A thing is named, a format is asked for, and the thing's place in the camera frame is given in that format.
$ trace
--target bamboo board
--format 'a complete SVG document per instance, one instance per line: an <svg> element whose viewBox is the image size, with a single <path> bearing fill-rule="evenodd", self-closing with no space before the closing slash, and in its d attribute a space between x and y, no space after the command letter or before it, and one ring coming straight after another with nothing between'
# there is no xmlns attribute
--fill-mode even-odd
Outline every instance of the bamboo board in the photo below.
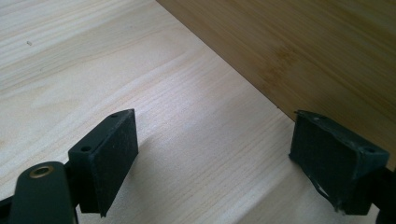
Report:
<svg viewBox="0 0 396 224"><path fill-rule="evenodd" d="M396 159L394 1L158 0L294 119L331 117Z"/></svg>

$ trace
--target wooden surface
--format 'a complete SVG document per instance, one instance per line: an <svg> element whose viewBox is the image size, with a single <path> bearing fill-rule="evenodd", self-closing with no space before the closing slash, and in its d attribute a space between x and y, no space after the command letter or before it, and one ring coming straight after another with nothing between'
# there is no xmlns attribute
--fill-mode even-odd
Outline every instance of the wooden surface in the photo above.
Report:
<svg viewBox="0 0 396 224"><path fill-rule="evenodd" d="M0 4L0 198L135 108L140 153L81 224L374 223L333 211L288 158L292 120L158 3Z"/></svg>
<svg viewBox="0 0 396 224"><path fill-rule="evenodd" d="M158 0L288 116L336 119L396 165L395 1Z"/></svg>

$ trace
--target black plastic part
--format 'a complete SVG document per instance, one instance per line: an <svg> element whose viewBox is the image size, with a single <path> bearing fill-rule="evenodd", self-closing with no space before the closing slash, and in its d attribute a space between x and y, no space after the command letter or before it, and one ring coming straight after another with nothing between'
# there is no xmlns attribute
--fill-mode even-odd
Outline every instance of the black plastic part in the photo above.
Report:
<svg viewBox="0 0 396 224"><path fill-rule="evenodd" d="M389 154L331 119L298 111L290 158L335 210L366 215Z"/></svg>
<svg viewBox="0 0 396 224"><path fill-rule="evenodd" d="M77 223L64 165L60 162L40 163L19 176L9 224L26 223Z"/></svg>
<svg viewBox="0 0 396 224"><path fill-rule="evenodd" d="M0 224L7 224L11 211L12 196L0 202Z"/></svg>
<svg viewBox="0 0 396 224"><path fill-rule="evenodd" d="M108 116L69 150L66 166L82 213L106 216L137 153L133 109Z"/></svg>
<svg viewBox="0 0 396 224"><path fill-rule="evenodd" d="M384 169L376 177L371 198L380 212L377 224L396 223L396 170L391 172Z"/></svg>

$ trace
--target wood grain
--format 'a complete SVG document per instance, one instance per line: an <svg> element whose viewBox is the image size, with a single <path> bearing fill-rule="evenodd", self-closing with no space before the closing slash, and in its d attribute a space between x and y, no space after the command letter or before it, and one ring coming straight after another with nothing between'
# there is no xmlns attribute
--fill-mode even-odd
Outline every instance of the wood grain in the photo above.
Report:
<svg viewBox="0 0 396 224"><path fill-rule="evenodd" d="M292 120L154 1L1 1L0 75L0 199L135 108L140 153L82 224L375 221L335 213L288 158Z"/></svg>
<svg viewBox="0 0 396 224"><path fill-rule="evenodd" d="M158 0L294 119L311 110L392 153L394 1Z"/></svg>

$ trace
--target clamp jaw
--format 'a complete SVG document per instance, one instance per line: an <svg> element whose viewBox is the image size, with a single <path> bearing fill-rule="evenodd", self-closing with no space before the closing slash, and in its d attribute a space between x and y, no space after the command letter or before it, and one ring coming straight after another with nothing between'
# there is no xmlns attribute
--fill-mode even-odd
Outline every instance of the clamp jaw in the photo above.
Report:
<svg viewBox="0 0 396 224"><path fill-rule="evenodd" d="M68 151L65 165L25 170L14 196L0 202L0 224L78 223L78 204L105 217L137 154L134 110L108 116Z"/></svg>
<svg viewBox="0 0 396 224"><path fill-rule="evenodd" d="M376 223L396 223L396 173L386 168L389 153L319 114L298 111L290 158L336 211L367 215L374 203Z"/></svg>

